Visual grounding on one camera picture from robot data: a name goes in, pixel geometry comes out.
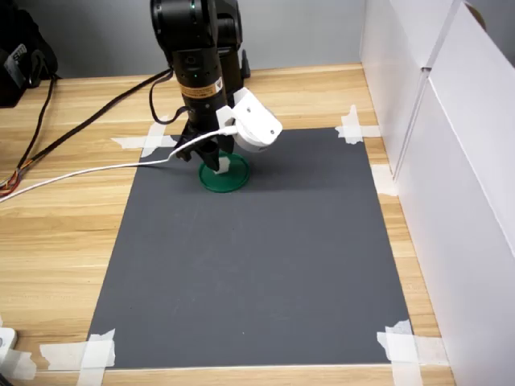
black cable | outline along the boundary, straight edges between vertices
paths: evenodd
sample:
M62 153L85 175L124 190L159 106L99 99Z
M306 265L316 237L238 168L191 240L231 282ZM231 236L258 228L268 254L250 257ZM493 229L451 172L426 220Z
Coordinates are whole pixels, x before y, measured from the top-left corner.
M172 119L170 119L169 121L161 121L159 119L158 115L155 113L154 98L153 98L154 87L157 84L168 82L173 77L173 75L174 75L174 70L172 68L170 68L170 73L168 75L166 75L165 77L163 77L161 79L156 80L154 82L154 84L152 84L152 87L150 88L150 92L148 94L148 103L150 105L150 112L152 113L152 117L154 118L154 121L158 122L161 125L165 125L165 126L170 125L171 123L175 122L180 114L185 113L187 111L191 111L191 109L189 107L183 106L177 110L177 113L175 113L175 116Z
M127 98L129 95L134 94L141 88L144 88L148 84L151 84L155 82L156 80L159 80L163 78L168 73L171 73L172 70L168 68L165 71L160 72L157 75L154 75L147 80L144 80L142 83L135 85L130 90L125 91L123 94L117 96L113 100L111 100L107 105L102 107L100 110L98 110L96 113L94 113L90 118L79 124L74 129L71 129L68 131L65 135L60 137L59 139L55 140L52 144L47 146L45 149L41 150L37 155L31 158L33 162L39 161L41 158L45 157L47 154L49 154L51 151L53 151L57 146L62 144L64 141L68 140L70 137L74 136L75 134L79 133L82 129L88 127L91 125L94 121L96 121L98 118L100 118L102 115L107 113L112 107L114 107L116 104L118 104L120 101L123 101L125 98Z
M39 131L41 130L41 125L43 124L43 117L45 115L45 111L47 110L48 103L50 102L50 98L52 97L52 92L54 90L54 86L56 85L56 81L57 81L57 78L55 78L54 76L51 76L50 86L48 87L47 99L45 100L45 103L43 104L43 107L41 108L41 112L39 113L38 125L35 127L35 132L34 132L34 135L32 136L31 143L29 143L27 150L25 150L25 153L23 154L22 159L19 160L18 165L16 166L16 169L19 169L20 167L22 167L23 163L25 163L29 153L32 150L32 147L35 144L36 139L39 136Z

gray mat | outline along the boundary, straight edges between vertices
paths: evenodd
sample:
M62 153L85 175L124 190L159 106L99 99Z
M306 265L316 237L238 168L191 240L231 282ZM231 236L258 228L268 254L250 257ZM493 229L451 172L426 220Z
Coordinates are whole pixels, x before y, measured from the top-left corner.
M240 154L226 195L198 162L137 171L90 334L116 328L116 368L387 363L376 333L408 312L364 144L291 130Z

wooden table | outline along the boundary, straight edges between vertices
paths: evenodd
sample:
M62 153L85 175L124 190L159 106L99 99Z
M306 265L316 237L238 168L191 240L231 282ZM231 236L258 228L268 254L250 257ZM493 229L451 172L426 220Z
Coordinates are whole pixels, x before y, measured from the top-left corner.
M60 80L37 148L81 123L145 76ZM356 105L362 125L377 125L360 64L253 72L247 83L285 129L334 127ZM37 122L47 82L26 92L15 109L0 110L0 175L10 175ZM182 105L177 83L154 92L159 114ZM178 134L184 119L167 127ZM111 138L145 136L152 123L148 88L129 97L57 148L31 170L20 188L95 166L136 162L141 150L122 150ZM372 164L387 164L380 138L366 138ZM17 349L33 353L35 381L75 384L76 373L48 372L42 343L85 341L135 169L67 179L0 204L0 315L19 333ZM397 197L379 195L393 255L416 335L439 336L431 302ZM450 368L422 367L424 384L454 384ZM389 365L107 370L104 384L392 385Z

masking tape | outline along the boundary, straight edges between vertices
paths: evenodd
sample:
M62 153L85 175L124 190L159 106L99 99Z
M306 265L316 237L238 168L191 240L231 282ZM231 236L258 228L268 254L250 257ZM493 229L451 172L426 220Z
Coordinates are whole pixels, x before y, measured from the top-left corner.
M114 331L93 334L88 342L42 344L41 355L50 371L80 371L77 386L100 386L105 368L114 366Z
M162 121L167 119L168 116L161 117ZM145 158L154 153L158 147L175 147L177 145L177 141L172 137L164 135L165 129L165 125L155 122L150 126L146 136L111 138L111 140L121 145L122 149L143 149L141 157Z
M0 317L0 328L3 321ZM36 365L32 362L31 353L25 351L11 350L8 348L11 343L2 342L3 352L0 361L0 373L12 380L33 380L35 378Z
M449 365L442 339L413 335L408 320L377 332L377 341L392 363L395 386L422 386L421 365Z
M398 190L393 181L392 171L389 165L370 165L372 169L373 183L380 195L397 196Z
M336 127L338 138L345 138L345 141L351 145L363 142L363 137L380 138L381 132L379 126L361 126L357 116L356 105L351 106L348 115L342 116L341 125Z

white panel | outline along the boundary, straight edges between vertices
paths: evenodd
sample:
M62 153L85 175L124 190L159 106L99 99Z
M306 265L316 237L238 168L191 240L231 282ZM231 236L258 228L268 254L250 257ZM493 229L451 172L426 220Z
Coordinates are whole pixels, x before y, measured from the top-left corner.
M515 260L432 85L398 188L456 383L513 384Z
M392 171L398 166L417 94L426 77L387 0L367 0L361 61Z
M433 65L433 53L452 5L460 0L390 0L404 28L420 68Z
M431 79L513 251L515 70L463 5Z

